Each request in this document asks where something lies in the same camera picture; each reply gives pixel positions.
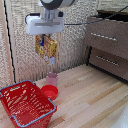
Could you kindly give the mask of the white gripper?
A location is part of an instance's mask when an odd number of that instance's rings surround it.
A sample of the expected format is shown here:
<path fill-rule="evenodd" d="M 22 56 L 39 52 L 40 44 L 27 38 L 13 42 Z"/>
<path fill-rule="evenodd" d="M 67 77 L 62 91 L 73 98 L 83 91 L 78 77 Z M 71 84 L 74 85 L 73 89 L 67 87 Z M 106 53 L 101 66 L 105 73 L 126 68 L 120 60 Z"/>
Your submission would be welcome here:
<path fill-rule="evenodd" d="M 26 17 L 26 33 L 29 35 L 40 35 L 41 41 L 44 34 L 51 40 L 52 33 L 59 33 L 64 30 L 64 19 L 54 18 L 52 21 L 44 21 L 39 16 Z"/>

